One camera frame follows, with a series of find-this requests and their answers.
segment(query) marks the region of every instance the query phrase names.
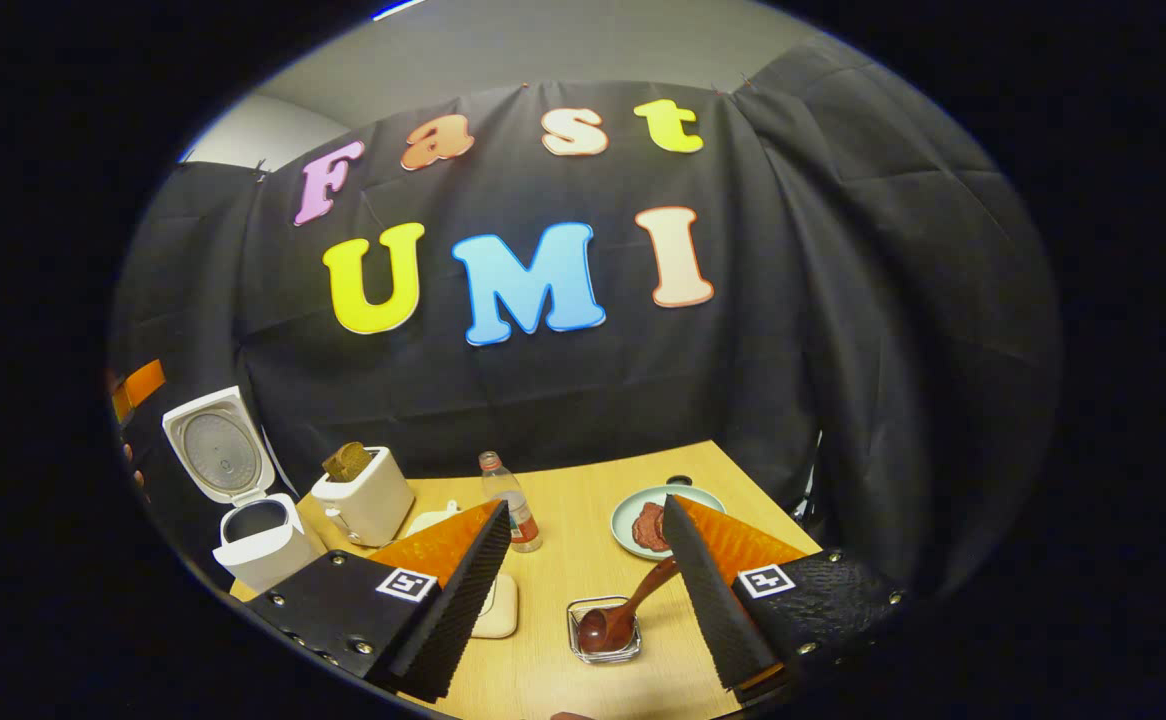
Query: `ceiling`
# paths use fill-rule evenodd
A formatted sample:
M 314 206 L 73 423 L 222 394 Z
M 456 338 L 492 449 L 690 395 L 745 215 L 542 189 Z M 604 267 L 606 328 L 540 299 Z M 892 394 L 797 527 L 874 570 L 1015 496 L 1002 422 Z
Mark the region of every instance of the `ceiling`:
M 359 128 L 522 82 L 733 91 L 814 32 L 749 0 L 426 0 L 350 29 L 258 93 Z

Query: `meat slice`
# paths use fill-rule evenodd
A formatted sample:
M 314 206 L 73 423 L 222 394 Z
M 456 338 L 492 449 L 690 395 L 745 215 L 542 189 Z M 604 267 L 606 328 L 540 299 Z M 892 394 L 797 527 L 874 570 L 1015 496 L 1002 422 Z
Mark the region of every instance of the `meat slice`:
M 670 550 L 669 544 L 662 537 L 662 506 L 647 502 L 642 506 L 641 515 L 632 523 L 632 539 L 639 546 L 653 552 L 665 552 Z

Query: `bottle label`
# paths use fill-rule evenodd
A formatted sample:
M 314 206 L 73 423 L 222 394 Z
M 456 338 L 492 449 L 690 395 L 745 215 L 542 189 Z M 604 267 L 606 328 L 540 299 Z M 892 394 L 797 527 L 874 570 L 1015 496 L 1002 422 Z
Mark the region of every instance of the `bottle label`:
M 511 515 L 511 541 L 532 541 L 538 538 L 538 523 L 534 523 L 529 513 L 529 503 L 510 511 Z

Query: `blue letter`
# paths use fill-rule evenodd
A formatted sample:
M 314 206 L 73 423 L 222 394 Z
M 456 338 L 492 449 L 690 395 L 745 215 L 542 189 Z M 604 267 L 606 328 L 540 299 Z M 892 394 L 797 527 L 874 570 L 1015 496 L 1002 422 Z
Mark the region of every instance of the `blue letter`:
M 538 250 L 526 270 L 496 235 L 478 235 L 458 242 L 451 254 L 468 266 L 472 288 L 472 328 L 468 342 L 493 345 L 511 337 L 511 324 L 499 319 L 504 307 L 526 333 L 538 329 L 548 291 L 552 313 L 547 327 L 556 333 L 577 331 L 605 322 L 605 309 L 592 296 L 586 272 L 586 244 L 592 229 L 583 223 L 557 223 L 538 238 Z

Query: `black cloth backdrop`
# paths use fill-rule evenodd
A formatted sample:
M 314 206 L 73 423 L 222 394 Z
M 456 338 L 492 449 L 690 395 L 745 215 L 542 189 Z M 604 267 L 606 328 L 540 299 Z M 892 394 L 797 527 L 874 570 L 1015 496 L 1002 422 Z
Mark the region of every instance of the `black cloth backdrop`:
M 661 97 L 696 111 L 686 130 L 702 151 L 651 141 L 633 109 Z M 597 111 L 609 149 L 550 154 L 539 141 L 550 109 Z M 409 132 L 450 113 L 468 118 L 472 149 L 401 169 Z M 304 165 L 353 140 L 365 152 L 333 209 L 295 228 Z M 660 205 L 698 216 L 694 246 L 716 288 L 705 305 L 651 299 L 655 258 L 633 218 Z M 192 219 L 173 222 L 181 215 Z M 367 238 L 367 300 L 381 302 L 392 289 L 378 235 L 409 222 L 426 228 L 413 319 L 346 331 L 324 251 Z M 561 222 L 593 229 L 588 265 L 605 323 L 514 324 L 506 342 L 470 347 L 468 275 L 451 246 L 492 233 L 528 265 Z M 240 384 L 300 492 L 351 441 L 391 447 L 410 477 L 444 477 L 475 474 L 482 450 L 534 470 L 711 438 L 791 509 L 822 429 L 816 484 L 829 515 L 816 538 L 866 553 L 899 582 L 949 592 L 1017 515 L 1058 398 L 1058 301 L 1012 188 L 943 111 L 827 36 L 735 95 L 642 82 L 500 88 L 382 119 L 262 182 L 182 165 L 131 252 L 113 369 L 166 364 L 170 382 L 131 427 L 148 429 L 136 452 L 161 469 L 148 478 L 153 515 L 198 559 L 226 509 L 187 478 L 159 415 Z M 154 256 L 162 261 L 138 260 Z M 166 305 L 143 309 L 153 292 Z

